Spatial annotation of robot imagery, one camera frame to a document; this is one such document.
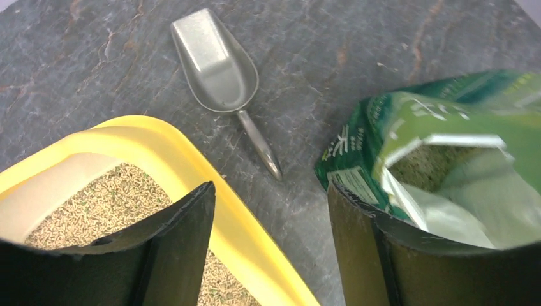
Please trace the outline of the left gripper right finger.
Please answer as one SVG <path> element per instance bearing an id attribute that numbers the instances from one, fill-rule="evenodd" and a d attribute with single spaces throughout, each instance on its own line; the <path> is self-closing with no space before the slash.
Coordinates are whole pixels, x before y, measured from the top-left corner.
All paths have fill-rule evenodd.
<path id="1" fill-rule="evenodd" d="M 486 249 L 422 231 L 327 191 L 347 305 L 539 305 L 540 244 Z"/>

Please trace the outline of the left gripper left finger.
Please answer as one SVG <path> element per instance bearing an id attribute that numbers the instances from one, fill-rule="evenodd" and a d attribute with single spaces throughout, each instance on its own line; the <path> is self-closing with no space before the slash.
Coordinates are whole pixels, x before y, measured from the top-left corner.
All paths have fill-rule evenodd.
<path id="1" fill-rule="evenodd" d="M 2 305 L 196 305 L 214 219 L 205 182 L 84 247 L 1 241 Z"/>

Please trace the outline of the green litter bag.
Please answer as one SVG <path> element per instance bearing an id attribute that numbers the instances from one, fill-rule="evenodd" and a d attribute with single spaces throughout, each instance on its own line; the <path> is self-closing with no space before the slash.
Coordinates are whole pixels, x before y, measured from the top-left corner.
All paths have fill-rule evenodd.
<path id="1" fill-rule="evenodd" d="M 366 98 L 315 173 L 439 237 L 539 242 L 540 74 L 492 70 Z"/>

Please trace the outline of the yellow litter box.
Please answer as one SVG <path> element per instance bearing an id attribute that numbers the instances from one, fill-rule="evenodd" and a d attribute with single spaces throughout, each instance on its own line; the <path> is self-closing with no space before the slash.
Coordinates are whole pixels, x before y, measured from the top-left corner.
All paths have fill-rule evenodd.
<path id="1" fill-rule="evenodd" d="M 144 115 L 109 119 L 70 134 L 1 173 L 1 233 L 28 234 L 114 164 L 152 177 L 173 200 L 203 182 L 216 187 L 209 247 L 261 305 L 316 305 L 317 299 L 259 220 L 205 156 L 171 124 Z"/>

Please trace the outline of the grey metal scoop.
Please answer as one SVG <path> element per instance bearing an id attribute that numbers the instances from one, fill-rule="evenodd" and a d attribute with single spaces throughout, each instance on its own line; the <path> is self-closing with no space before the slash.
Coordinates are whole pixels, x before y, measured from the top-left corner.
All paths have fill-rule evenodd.
<path id="1" fill-rule="evenodd" d="M 195 99 L 212 112 L 236 115 L 268 171 L 282 180 L 278 158 L 246 110 L 260 81 L 248 53 L 208 8 L 172 22 L 170 30 Z"/>

